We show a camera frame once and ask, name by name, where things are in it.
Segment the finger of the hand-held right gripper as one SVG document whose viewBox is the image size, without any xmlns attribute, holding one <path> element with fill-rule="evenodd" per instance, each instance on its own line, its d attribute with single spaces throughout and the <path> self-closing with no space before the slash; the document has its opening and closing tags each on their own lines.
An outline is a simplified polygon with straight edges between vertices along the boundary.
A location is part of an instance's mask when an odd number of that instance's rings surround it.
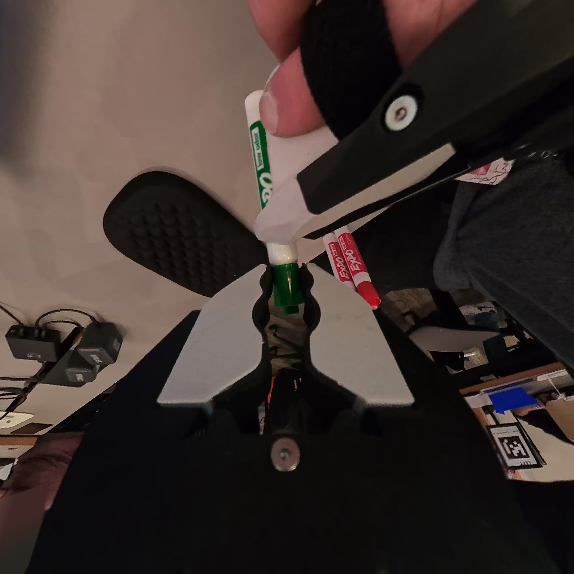
<svg viewBox="0 0 574 574">
<path fill-rule="evenodd" d="M 455 177 L 469 160 L 450 142 L 395 142 L 368 150 L 337 144 L 297 175 L 308 214 L 297 238 L 423 183 Z"/>
<path fill-rule="evenodd" d="M 342 141 L 337 141 L 329 128 L 322 127 L 312 133 L 280 138 L 270 135 L 270 163 L 274 191 L 262 215 L 256 219 L 254 231 L 264 242 L 294 243 L 301 238 L 318 238 L 335 228 L 351 225 L 354 231 L 382 213 L 384 207 L 370 206 L 345 216 L 307 236 L 297 238 L 300 217 L 308 214 L 305 200 L 297 182 L 297 175 L 337 144 L 358 144 L 373 150 L 388 144 L 390 133 L 378 127 L 375 130 L 360 127 Z"/>
</svg>

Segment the person's right hand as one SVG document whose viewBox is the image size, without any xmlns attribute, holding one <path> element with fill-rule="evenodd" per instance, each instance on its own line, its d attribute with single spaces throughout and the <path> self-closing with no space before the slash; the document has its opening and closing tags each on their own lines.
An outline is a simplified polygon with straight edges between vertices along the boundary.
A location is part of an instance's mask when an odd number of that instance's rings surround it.
<svg viewBox="0 0 574 574">
<path fill-rule="evenodd" d="M 247 1 L 250 16 L 278 61 L 259 105 L 266 130 L 278 137 L 309 133 L 325 124 L 301 60 L 304 20 L 316 1 Z M 475 1 L 382 1 L 401 65 L 412 61 Z"/>
</svg>

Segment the white flat device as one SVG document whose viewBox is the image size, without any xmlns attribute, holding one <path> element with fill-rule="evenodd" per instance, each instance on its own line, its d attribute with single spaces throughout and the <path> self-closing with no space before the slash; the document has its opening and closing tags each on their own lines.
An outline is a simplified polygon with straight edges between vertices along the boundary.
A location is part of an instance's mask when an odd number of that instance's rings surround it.
<svg viewBox="0 0 574 574">
<path fill-rule="evenodd" d="M 1 434 L 10 433 L 14 428 L 32 420 L 34 414 L 1 411 Z"/>
</svg>

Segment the red dry-erase marker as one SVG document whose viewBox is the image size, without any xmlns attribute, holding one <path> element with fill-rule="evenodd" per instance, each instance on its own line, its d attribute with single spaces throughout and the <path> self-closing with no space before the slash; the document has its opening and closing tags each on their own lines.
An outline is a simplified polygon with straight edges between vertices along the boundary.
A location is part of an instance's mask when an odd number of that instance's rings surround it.
<svg viewBox="0 0 574 574">
<path fill-rule="evenodd" d="M 350 290 L 356 292 L 356 286 L 347 261 L 343 255 L 339 240 L 334 233 L 327 233 L 323 237 L 326 255 L 333 271 L 334 277 Z"/>
<path fill-rule="evenodd" d="M 371 309 L 378 309 L 381 304 L 381 298 L 371 281 L 367 266 L 353 235 L 347 226 L 338 228 L 334 234 L 341 247 L 341 252 L 351 273 L 356 291 L 369 304 Z"/>
</svg>

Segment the small blue box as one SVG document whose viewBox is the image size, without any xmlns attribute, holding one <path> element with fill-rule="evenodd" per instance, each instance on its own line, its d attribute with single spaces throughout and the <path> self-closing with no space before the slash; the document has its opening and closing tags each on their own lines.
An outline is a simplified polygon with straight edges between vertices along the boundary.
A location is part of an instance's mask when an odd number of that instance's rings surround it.
<svg viewBox="0 0 574 574">
<path fill-rule="evenodd" d="M 525 407 L 539 407 L 540 404 L 522 387 L 515 387 L 495 393 L 488 393 L 494 411 L 504 414 L 508 411 L 514 411 Z"/>
</svg>

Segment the printed marker tag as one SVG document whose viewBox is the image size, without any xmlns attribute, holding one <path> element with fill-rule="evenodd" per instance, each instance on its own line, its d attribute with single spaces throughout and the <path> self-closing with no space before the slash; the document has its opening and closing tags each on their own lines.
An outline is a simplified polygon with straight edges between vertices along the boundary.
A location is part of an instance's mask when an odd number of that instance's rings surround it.
<svg viewBox="0 0 574 574">
<path fill-rule="evenodd" d="M 546 466 L 541 453 L 518 422 L 489 425 L 486 432 L 506 470 L 533 470 Z"/>
</svg>

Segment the small black power adapter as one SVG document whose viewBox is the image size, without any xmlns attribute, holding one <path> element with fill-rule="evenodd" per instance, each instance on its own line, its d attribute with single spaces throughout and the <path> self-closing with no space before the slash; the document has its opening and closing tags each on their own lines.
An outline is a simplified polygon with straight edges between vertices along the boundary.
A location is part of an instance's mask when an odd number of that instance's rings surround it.
<svg viewBox="0 0 574 574">
<path fill-rule="evenodd" d="M 80 388 L 96 380 L 99 366 L 92 364 L 88 364 L 87 366 L 68 365 L 65 367 L 64 372 L 67 377 L 66 386 Z"/>
</svg>

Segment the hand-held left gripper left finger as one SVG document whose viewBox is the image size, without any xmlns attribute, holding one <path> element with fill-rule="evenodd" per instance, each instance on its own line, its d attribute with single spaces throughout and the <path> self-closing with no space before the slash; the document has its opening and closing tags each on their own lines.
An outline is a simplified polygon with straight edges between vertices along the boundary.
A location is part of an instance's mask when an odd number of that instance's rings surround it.
<svg viewBox="0 0 574 574">
<path fill-rule="evenodd" d="M 258 265 L 212 297 L 199 311 L 157 403 L 226 410 L 244 433 L 261 433 L 259 408 L 271 387 L 266 326 L 272 273 Z"/>
</svg>

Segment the black knobbed oval pad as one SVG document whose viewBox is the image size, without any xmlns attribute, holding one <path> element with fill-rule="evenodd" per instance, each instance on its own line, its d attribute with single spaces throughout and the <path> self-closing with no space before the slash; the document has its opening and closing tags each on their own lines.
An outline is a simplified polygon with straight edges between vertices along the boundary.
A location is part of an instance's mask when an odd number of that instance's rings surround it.
<svg viewBox="0 0 574 574">
<path fill-rule="evenodd" d="M 225 207 L 160 170 L 126 183 L 104 213 L 103 230 L 120 254 L 204 297 L 269 263 L 263 243 Z"/>
</svg>

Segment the green dry-erase marker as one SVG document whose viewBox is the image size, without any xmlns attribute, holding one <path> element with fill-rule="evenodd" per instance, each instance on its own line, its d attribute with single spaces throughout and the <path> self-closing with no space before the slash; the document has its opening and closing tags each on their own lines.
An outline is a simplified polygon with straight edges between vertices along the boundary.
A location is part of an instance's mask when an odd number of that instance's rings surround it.
<svg viewBox="0 0 574 574">
<path fill-rule="evenodd" d="M 271 140 L 261 122 L 259 112 L 262 95 L 262 90 L 251 92 L 245 99 L 245 112 L 259 203 L 263 210 L 272 197 L 274 180 L 270 163 Z M 287 315 L 295 314 L 299 306 L 303 305 L 297 247 L 293 243 L 280 245 L 266 242 L 265 248 L 271 266 L 274 305 L 281 308 Z"/>
</svg>

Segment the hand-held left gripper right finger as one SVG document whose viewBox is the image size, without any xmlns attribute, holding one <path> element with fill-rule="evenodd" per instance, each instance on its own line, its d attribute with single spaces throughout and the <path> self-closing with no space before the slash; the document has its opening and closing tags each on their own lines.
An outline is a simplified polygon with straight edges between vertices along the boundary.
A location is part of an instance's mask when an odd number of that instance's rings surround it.
<svg viewBox="0 0 574 574">
<path fill-rule="evenodd" d="M 414 420 L 414 397 L 371 307 L 314 263 L 300 269 L 308 433 L 389 433 Z"/>
</svg>

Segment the dark grey clothing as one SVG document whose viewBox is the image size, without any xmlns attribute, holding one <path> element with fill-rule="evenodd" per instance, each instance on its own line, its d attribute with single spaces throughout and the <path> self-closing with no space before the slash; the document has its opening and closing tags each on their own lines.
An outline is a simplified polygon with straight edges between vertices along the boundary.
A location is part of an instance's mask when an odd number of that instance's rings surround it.
<svg viewBox="0 0 574 574">
<path fill-rule="evenodd" d="M 445 291 L 480 291 L 573 369 L 573 159 L 530 158 L 499 184 L 458 183 L 433 277 Z"/>
</svg>

